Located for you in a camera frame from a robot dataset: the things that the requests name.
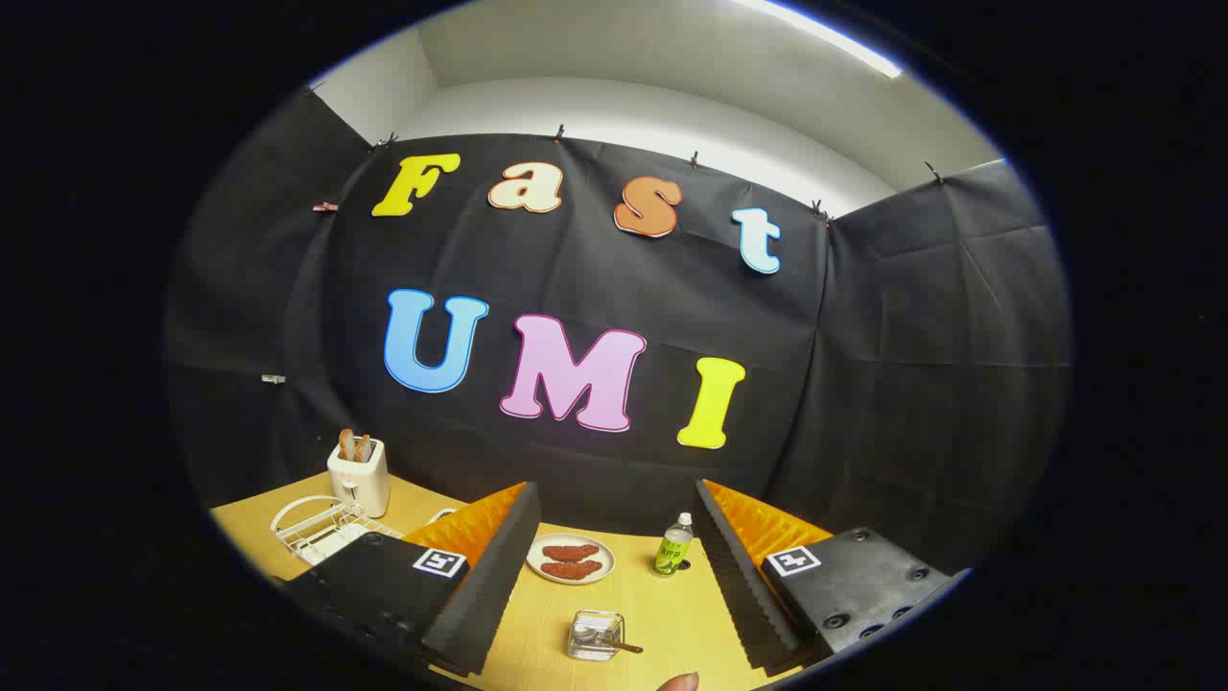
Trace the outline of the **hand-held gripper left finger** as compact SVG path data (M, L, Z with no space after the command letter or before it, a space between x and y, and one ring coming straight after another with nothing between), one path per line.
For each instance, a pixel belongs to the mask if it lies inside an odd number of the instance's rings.
M279 585L386 662L468 677L483 673L540 515L538 486L521 482L403 536L360 527Z

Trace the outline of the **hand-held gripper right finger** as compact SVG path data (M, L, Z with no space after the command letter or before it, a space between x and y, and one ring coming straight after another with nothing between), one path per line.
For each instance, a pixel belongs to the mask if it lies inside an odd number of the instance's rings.
M706 477L695 491L698 539L750 666L769 675L853 655L964 581L869 528L833 534Z

